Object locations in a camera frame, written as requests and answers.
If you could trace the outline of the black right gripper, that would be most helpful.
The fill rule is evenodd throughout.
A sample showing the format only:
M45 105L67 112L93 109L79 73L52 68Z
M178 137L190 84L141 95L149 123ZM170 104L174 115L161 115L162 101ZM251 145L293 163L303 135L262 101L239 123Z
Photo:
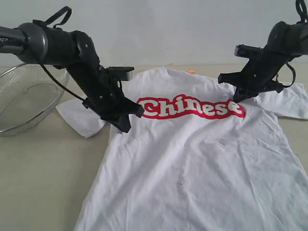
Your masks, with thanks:
M240 103L267 91L280 92L283 87L273 80L284 65L284 60L274 56L250 59L241 72L221 73L218 84L240 84L233 95L233 101Z

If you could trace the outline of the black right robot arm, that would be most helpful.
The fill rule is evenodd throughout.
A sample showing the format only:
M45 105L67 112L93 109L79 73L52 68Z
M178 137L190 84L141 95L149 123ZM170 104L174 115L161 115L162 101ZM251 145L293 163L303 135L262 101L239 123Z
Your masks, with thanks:
M307 23L288 25L280 21L271 30L264 48L237 45L235 56L247 58L249 61L240 72L221 73L218 83L228 83L236 87L233 96L236 103L264 92L279 93L287 88L287 85L278 81L279 70L286 65L291 70L292 80L295 80L295 69L289 63L307 53Z

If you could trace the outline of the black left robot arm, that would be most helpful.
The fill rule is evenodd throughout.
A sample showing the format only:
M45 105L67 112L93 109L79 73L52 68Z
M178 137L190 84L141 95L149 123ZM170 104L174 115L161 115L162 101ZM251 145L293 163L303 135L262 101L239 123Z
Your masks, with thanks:
M134 68L103 67L92 39L84 32L50 28L42 21L1 27L0 52L14 54L26 64L66 69L86 95L81 100L84 107L122 132L131 128L130 114L141 117L144 112L122 90L122 81L128 80Z

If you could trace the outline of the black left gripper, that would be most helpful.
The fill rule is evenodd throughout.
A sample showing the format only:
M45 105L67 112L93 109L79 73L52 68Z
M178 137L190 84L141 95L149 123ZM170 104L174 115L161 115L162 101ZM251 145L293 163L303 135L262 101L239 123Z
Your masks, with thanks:
M108 72L81 72L81 89L86 95L82 104L124 133L131 128L129 115L141 118L144 113L140 104L125 97L122 81Z

